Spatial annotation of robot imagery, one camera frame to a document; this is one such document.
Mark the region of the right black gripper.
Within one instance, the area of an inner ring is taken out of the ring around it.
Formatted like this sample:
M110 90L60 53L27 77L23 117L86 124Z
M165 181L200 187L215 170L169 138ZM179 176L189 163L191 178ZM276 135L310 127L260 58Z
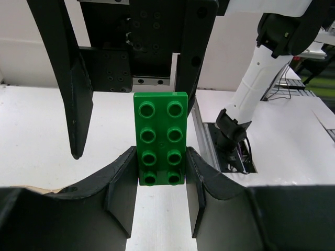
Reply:
M190 113L218 10L218 1L79 1L89 39L81 46L64 1L28 1L65 108L71 154L82 157L93 92L169 86L173 55L176 92Z

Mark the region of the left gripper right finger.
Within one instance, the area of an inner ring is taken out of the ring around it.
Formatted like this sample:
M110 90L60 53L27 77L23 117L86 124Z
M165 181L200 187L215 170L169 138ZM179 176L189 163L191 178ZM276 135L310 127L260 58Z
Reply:
M185 154L198 250L334 250L334 186L245 187Z

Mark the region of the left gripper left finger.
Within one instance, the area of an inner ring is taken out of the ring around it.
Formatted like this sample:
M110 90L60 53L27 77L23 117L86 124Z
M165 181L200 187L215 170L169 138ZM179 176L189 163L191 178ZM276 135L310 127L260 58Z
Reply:
M125 250L138 187L135 147L61 189L1 189L1 250Z

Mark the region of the dark green lego plate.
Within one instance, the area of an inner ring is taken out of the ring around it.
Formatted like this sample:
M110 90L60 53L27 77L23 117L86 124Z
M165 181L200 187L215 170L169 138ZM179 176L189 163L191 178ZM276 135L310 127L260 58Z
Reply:
M183 184L188 117L187 93L135 93L133 107L139 184Z

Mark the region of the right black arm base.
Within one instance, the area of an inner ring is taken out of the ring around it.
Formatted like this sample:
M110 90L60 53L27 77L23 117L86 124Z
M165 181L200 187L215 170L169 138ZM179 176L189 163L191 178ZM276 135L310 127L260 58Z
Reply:
M234 137L228 138L216 123L202 120L196 97L193 101L192 116L200 156L205 162L222 173L256 173L246 128L234 123Z

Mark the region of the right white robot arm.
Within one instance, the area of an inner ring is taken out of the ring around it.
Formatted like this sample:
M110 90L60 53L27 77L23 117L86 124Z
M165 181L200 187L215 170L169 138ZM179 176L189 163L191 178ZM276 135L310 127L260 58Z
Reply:
M271 81L316 38L331 1L80 1L91 45L80 47L64 1L28 1L63 99L71 154L83 155L94 92L130 92L133 78L170 76L192 106L215 19L260 13L251 63L217 120L219 146L246 137Z

